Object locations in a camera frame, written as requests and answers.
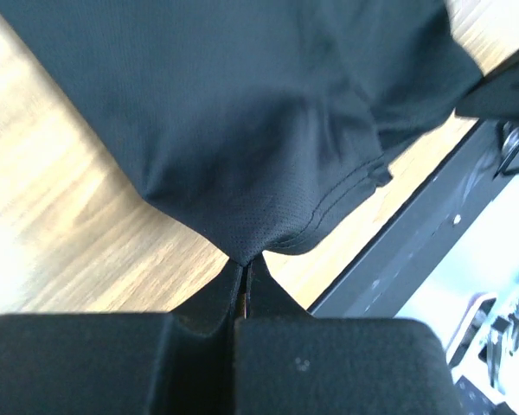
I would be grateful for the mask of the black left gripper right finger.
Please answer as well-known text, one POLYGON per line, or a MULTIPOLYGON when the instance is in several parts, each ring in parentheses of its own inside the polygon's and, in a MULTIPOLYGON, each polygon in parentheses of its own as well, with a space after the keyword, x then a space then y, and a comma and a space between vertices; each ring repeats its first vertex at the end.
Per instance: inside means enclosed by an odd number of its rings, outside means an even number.
POLYGON ((316 318, 271 277, 246 268, 235 323, 238 414, 460 414, 438 337, 422 322, 316 318))

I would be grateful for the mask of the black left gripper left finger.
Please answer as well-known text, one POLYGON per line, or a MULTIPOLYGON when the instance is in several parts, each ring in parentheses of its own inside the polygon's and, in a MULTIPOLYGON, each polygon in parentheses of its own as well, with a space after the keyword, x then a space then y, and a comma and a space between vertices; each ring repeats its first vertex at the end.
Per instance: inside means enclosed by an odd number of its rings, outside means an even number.
POLYGON ((224 414, 242 269, 170 312, 0 315, 0 414, 224 414))

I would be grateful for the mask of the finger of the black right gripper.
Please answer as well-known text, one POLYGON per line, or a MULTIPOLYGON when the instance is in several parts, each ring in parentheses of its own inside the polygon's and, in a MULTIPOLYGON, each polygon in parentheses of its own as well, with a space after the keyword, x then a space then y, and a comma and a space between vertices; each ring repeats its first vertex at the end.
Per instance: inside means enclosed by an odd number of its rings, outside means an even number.
POLYGON ((519 119, 519 60, 510 58, 483 78, 457 104, 464 118, 519 119))

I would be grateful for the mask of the black t shirt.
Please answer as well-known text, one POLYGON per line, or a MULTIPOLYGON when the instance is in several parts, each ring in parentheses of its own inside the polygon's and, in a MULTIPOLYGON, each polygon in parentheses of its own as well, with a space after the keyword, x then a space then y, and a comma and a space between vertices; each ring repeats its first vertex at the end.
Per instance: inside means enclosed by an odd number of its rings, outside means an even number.
POLYGON ((0 1, 152 206, 231 259, 315 247, 481 79, 442 1, 0 1))

